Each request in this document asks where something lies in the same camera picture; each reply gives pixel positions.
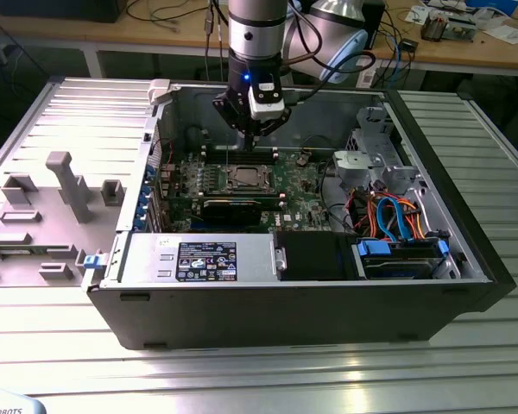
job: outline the power supply label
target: power supply label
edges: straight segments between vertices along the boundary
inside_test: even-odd
[[[236,243],[179,243],[176,279],[179,282],[236,281]]]

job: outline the desk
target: desk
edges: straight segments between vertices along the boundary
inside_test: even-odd
[[[152,1],[155,7],[176,4],[176,0]],[[518,45],[509,45],[493,37],[478,33],[472,43],[423,41],[420,26],[403,22],[404,9],[416,4],[414,0],[388,0],[389,12],[395,26],[408,32],[407,38],[419,42],[413,69],[442,72],[468,72],[504,76],[518,76]],[[173,14],[183,13],[205,5],[205,0],[190,0],[185,6],[174,9]],[[131,9],[133,14],[148,17],[145,1]],[[23,45],[38,47],[63,47],[81,50],[89,72],[94,78],[104,76],[99,64],[98,51],[140,52],[158,54],[183,54],[201,56],[204,53],[204,12],[180,19],[180,32],[151,22],[140,22],[123,14],[116,23],[95,23],[41,19],[31,17],[2,17],[0,23]],[[228,46],[228,29],[224,28],[224,44]],[[0,43],[10,40],[0,32]],[[386,66],[391,50],[384,38],[378,36],[372,51],[378,57],[378,65]],[[211,56],[218,56],[217,42],[212,42]]]

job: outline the blue latch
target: blue latch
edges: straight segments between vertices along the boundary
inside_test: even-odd
[[[102,269],[107,265],[108,254],[88,254],[83,261],[85,269]]]
[[[135,218],[135,220],[132,222],[132,225],[137,230],[144,230],[144,228],[146,227],[146,223],[138,217]]]
[[[142,204],[142,205],[148,205],[149,203],[149,198],[146,198],[146,196],[144,196],[143,194],[141,194],[140,196],[138,196],[138,203]]]
[[[153,168],[151,165],[146,165],[146,171],[145,171],[146,179],[152,179],[155,177],[155,168]]]
[[[443,254],[443,257],[446,257],[449,254],[449,246],[447,246],[447,243],[444,240],[438,241],[438,247],[441,254]]]
[[[389,243],[384,240],[363,240],[358,244],[358,250],[361,256],[368,254],[391,255]]]

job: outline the electronic equipment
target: electronic equipment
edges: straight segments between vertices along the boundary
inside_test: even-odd
[[[514,287],[416,96],[321,91],[243,152],[208,109],[221,88],[172,85],[113,247],[89,259],[83,285],[125,347],[427,340]],[[158,139],[174,150],[150,158]]]
[[[287,19],[287,5],[295,14]],[[229,2],[228,88],[213,99],[226,123],[239,131],[239,147],[252,150],[259,136],[289,119],[303,97],[286,99],[281,68],[340,83],[366,45],[363,0],[318,0],[306,17],[286,0]]]
[[[364,48],[366,50],[372,49],[376,41],[376,35],[380,22],[382,21],[383,11],[386,9],[386,3],[383,0],[364,0],[363,16],[364,16],[364,30],[369,37]]]
[[[48,101],[63,114],[54,133],[68,145],[62,150],[54,139],[45,160],[31,160],[29,174],[8,175],[16,161],[0,160],[9,168],[0,169],[7,200],[0,285],[69,284],[84,274],[90,300],[132,349],[427,340],[514,289],[480,226],[495,217],[499,223],[502,213],[488,210],[493,199],[467,204],[458,190],[475,177],[518,183],[518,161],[496,127],[458,96],[283,90],[282,64],[306,61],[306,42],[294,43],[285,5],[230,2],[227,89],[142,81],[131,84],[133,99],[122,100],[108,91],[123,85],[106,85],[99,98],[87,90],[104,86],[80,79],[48,86]],[[341,65],[357,57],[343,57],[349,45],[342,45],[366,41],[359,5],[312,6],[311,20],[335,51],[322,56]],[[289,49],[281,53],[284,38]],[[333,69],[325,74],[310,63],[300,70],[332,77]],[[79,97],[79,88],[92,110],[85,128],[73,131],[80,100],[69,95]],[[304,102],[291,97],[303,93],[306,104],[290,117],[288,104]],[[92,113],[105,103],[134,117],[107,116],[102,126]],[[73,134],[87,139],[75,142]],[[463,173],[473,161],[448,156],[457,136],[484,140],[506,154],[506,166]],[[132,151],[128,159],[119,151],[123,162],[73,162],[72,170],[75,157],[87,156],[78,151],[85,141]],[[109,177],[109,168],[121,172]]]
[[[428,13],[424,25],[420,28],[420,36],[425,41],[440,41],[447,23],[447,15],[440,14],[437,10],[432,10]]]
[[[0,0],[0,14],[114,23],[126,5],[127,0]]]
[[[464,0],[464,2],[468,7],[475,9],[494,7],[509,16],[512,16],[518,7],[518,0]]]
[[[441,37],[450,41],[473,41],[476,32],[476,24],[470,16],[448,16]]]

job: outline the green circuit board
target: green circuit board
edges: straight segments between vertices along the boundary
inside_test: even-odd
[[[228,198],[251,200],[262,205],[261,222],[243,232],[276,230],[330,231],[319,196],[324,162],[298,166],[300,153],[279,153],[273,165],[206,164],[189,154],[163,184],[163,198],[170,220],[169,231],[197,231],[204,200]],[[283,193],[283,206],[279,195]]]

